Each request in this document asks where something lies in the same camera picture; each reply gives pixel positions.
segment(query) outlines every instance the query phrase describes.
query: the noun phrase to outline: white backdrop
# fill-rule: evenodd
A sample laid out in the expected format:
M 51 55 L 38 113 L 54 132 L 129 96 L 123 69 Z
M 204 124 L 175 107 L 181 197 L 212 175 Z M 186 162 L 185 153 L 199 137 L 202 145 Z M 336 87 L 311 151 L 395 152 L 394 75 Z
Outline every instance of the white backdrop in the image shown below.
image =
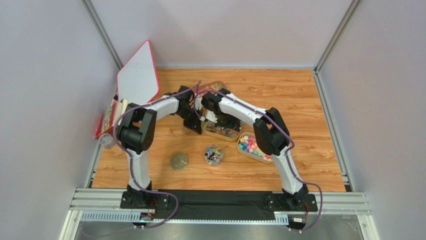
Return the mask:
M 1 239 L 58 239 L 117 69 L 79 0 L 0 2 Z
M 314 67 L 351 0 L 92 0 L 123 63 L 150 39 L 158 67 Z
M 425 239 L 426 2 L 365 0 L 321 73 L 380 238 Z

